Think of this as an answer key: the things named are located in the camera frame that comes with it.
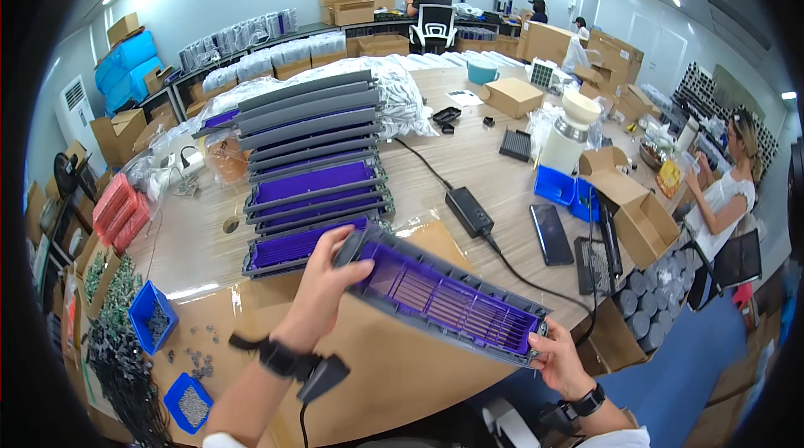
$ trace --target blue floor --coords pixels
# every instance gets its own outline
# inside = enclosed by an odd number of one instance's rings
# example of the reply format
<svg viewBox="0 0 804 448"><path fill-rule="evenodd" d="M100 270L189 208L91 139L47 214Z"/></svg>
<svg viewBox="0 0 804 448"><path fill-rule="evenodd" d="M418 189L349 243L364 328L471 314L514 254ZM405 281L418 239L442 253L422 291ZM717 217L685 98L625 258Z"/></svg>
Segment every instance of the blue floor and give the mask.
<svg viewBox="0 0 804 448"><path fill-rule="evenodd" d="M731 296L700 313L684 308L651 362L603 376L599 382L619 407L627 407L650 433L653 448L679 448L709 399L720 372L743 358L745 324ZM559 398L527 369L469 399L476 409L496 397L523 416Z"/></svg>

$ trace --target blonde hair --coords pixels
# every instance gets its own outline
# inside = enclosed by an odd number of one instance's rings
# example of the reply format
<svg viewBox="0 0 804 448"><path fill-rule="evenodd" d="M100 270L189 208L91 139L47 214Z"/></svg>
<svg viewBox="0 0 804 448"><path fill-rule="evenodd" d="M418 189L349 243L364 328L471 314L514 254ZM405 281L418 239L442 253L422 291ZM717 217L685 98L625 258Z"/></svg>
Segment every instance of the blonde hair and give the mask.
<svg viewBox="0 0 804 448"><path fill-rule="evenodd" d="M734 132L745 145L745 154L751 162L751 177L755 183L758 183L762 177L762 158L759 155L759 145L757 144L757 128L751 114L745 108L740 107L735 113L732 118Z"/></svg>

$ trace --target smartphone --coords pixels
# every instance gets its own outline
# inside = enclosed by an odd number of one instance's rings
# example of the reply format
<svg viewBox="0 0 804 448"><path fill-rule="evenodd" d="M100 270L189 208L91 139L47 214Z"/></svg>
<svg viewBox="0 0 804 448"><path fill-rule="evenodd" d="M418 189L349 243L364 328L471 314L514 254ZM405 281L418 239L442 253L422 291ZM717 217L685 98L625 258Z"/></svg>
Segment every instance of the smartphone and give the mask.
<svg viewBox="0 0 804 448"><path fill-rule="evenodd" d="M572 250L569 249L567 234L558 218L555 205L531 205L531 218L536 226L536 235L542 247L544 263L549 266L571 265L575 262Z"/></svg>

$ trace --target air conditioner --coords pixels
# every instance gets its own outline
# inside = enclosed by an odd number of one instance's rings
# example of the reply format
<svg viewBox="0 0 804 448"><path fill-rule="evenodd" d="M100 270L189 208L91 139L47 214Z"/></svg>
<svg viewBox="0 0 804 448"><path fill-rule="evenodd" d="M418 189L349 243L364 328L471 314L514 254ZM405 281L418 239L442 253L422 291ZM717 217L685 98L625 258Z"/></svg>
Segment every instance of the air conditioner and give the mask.
<svg viewBox="0 0 804 448"><path fill-rule="evenodd" d="M85 91L81 75L73 78L59 94L60 108L56 108L55 117L59 121L67 145L78 140L87 151L87 156L92 154L88 164L95 177L98 177L106 172L106 161L100 152L101 148L95 139L93 128L89 125L89 122L95 119L95 115L89 106Z"/></svg>

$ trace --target black chair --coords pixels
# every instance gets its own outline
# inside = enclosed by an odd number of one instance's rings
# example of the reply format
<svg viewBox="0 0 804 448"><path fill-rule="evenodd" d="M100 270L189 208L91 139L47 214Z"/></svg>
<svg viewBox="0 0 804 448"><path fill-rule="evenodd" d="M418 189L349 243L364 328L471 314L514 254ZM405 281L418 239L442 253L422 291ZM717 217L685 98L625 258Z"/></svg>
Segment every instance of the black chair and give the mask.
<svg viewBox="0 0 804 448"><path fill-rule="evenodd" d="M694 248L704 262L703 267L696 272L687 297L687 306L693 312L703 310L716 296L723 296L724 290L729 287L762 278L759 232L756 229L729 239L715 256L714 267L695 241L688 242L681 249L689 248ZM709 292L705 293L707 275L711 277L711 286Z"/></svg>
<svg viewBox="0 0 804 448"><path fill-rule="evenodd" d="M427 47L452 47L457 33L454 27L455 12L455 7L451 5L419 5L419 22L415 26L411 24L408 30L410 43L414 47L421 47L421 53L425 53Z"/></svg>

